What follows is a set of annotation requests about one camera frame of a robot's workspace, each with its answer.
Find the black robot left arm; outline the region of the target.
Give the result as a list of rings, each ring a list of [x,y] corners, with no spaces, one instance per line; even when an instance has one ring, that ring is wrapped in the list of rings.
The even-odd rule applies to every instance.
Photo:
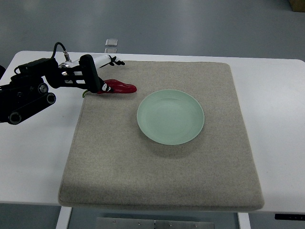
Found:
[[[10,83],[0,87],[0,121],[17,125],[56,102],[49,88],[75,87],[96,93],[103,80],[93,57],[80,57],[71,67],[59,65],[55,56],[41,58],[15,68]]]

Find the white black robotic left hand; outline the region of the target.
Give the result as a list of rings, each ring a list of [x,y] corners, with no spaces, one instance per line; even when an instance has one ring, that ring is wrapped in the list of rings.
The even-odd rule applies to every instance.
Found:
[[[108,54],[83,55],[79,60],[69,63],[75,76],[82,76],[84,88],[92,93],[118,93],[119,83],[114,80],[103,80],[97,70],[106,65],[125,65],[125,62],[116,56],[111,57]]]

